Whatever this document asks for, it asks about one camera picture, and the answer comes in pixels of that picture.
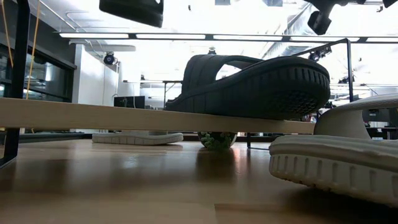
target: white wall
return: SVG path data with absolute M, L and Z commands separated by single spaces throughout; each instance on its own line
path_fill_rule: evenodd
M 119 75 L 90 55 L 84 45 L 76 45 L 72 103 L 113 106 Z M 95 133 L 94 129 L 77 129 Z
M 124 83 L 123 80 L 129 82 L 138 82 L 141 79 L 141 71 L 135 62 L 124 60 L 117 55 L 120 60 L 119 67 L 119 96 L 139 96 L 139 83 Z

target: small green object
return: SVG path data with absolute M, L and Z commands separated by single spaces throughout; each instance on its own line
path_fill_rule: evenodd
M 233 144 L 236 133 L 212 133 L 200 132 L 198 133 L 201 143 L 212 151 L 224 151 L 229 149 Z

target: fluorescent light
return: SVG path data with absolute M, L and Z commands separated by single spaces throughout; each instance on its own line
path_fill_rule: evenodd
M 219 40 L 282 40 L 282 36 L 263 36 L 263 35 L 214 35 L 214 39 Z
M 394 37 L 370 37 L 367 42 L 398 42 L 398 38 Z
M 291 37 L 290 39 L 293 41 L 308 41 L 308 42 L 334 42 L 346 37 L 313 37 L 313 36 L 302 36 L 302 37 Z M 348 39 L 352 42 L 356 42 L 359 40 L 358 37 L 348 37 Z
M 123 80 L 124 83 L 163 83 L 162 80 L 139 80 L 139 81 L 129 81 Z
M 204 39 L 203 34 L 137 34 L 138 39 Z
M 320 47 L 323 43 L 302 43 L 302 42 L 289 42 L 288 47 Z
M 94 33 L 60 33 L 63 38 L 77 38 L 77 39 L 128 39 L 129 34 L 94 34 Z
M 161 80 L 141 80 L 138 83 L 163 83 Z
M 149 97 L 148 97 L 148 99 L 153 99 L 153 100 L 156 100 L 156 99 L 158 99 L 158 100 L 163 100 L 163 99 L 164 99 L 164 96 L 149 96 Z

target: white sandal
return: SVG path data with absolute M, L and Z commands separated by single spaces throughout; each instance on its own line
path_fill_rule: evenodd
M 277 138 L 270 173 L 318 189 L 398 207 L 398 141 L 375 141 L 362 110 L 397 108 L 398 94 L 339 106 L 322 115 L 314 136 Z
M 93 142 L 108 144 L 130 144 L 138 146 L 156 146 L 183 141 L 182 133 L 168 134 L 163 131 L 122 131 L 121 133 L 95 133 Z

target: wooden board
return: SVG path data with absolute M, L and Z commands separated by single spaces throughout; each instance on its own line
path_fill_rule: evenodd
M 0 98 L 0 127 L 311 134 L 314 124 Z

